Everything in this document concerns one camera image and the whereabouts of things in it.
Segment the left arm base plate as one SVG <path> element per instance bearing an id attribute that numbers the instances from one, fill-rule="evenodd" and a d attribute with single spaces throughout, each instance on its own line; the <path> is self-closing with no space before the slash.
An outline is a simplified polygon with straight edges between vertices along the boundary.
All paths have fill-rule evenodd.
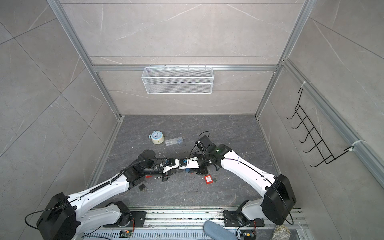
<path id="1" fill-rule="evenodd" d="M 118 221 L 111 225 L 103 225 L 104 228 L 132 228 L 132 227 L 139 227 L 142 228 L 144 226 L 144 222 L 146 220 L 146 214 L 145 211 L 138 211 L 138 212 L 130 212 L 124 213 L 121 215 L 121 217 L 118 219 Z"/>

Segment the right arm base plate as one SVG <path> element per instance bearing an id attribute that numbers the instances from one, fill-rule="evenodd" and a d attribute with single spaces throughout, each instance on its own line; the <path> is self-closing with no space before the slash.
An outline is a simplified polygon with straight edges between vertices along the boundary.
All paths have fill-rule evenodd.
<path id="1" fill-rule="evenodd" d="M 254 221 L 250 221 L 243 215 L 238 214 L 236 211 L 224 210 L 222 213 L 224 217 L 225 227 L 240 227 L 245 223 L 250 223 L 250 225 L 253 225 L 256 227 L 265 226 L 265 222 L 263 219 L 255 219 Z"/>

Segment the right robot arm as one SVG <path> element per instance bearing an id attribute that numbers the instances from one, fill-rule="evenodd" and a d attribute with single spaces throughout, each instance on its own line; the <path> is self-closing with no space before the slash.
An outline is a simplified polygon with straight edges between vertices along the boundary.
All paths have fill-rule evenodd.
<path id="1" fill-rule="evenodd" d="M 245 200 L 236 211 L 236 220 L 246 224 L 254 220 L 267 218 L 274 224 L 281 226 L 284 223 L 293 225 L 291 216 L 297 200 L 289 179 L 280 174 L 269 174 L 244 160 L 230 147 L 215 145 L 208 136 L 200 137 L 195 146 L 196 152 L 190 152 L 188 158 L 176 160 L 179 169 L 196 170 L 205 174 L 207 168 L 215 165 L 217 169 L 227 170 L 249 184 L 260 198 Z"/>

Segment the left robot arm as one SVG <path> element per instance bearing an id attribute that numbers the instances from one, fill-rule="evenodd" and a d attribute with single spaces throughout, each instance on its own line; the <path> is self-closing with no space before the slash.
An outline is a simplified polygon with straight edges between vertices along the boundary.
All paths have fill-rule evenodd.
<path id="1" fill-rule="evenodd" d="M 143 151 L 138 158 L 110 179 L 71 195 L 56 194 L 51 198 L 33 229 L 44 240 L 72 240 L 96 227 L 117 225 L 125 227 L 132 221 L 129 208 L 121 201 L 103 208 L 104 201 L 124 193 L 141 183 L 146 176 L 161 175 L 166 178 L 172 169 L 178 169 L 180 161 L 173 158 L 157 158 L 152 150 Z"/>

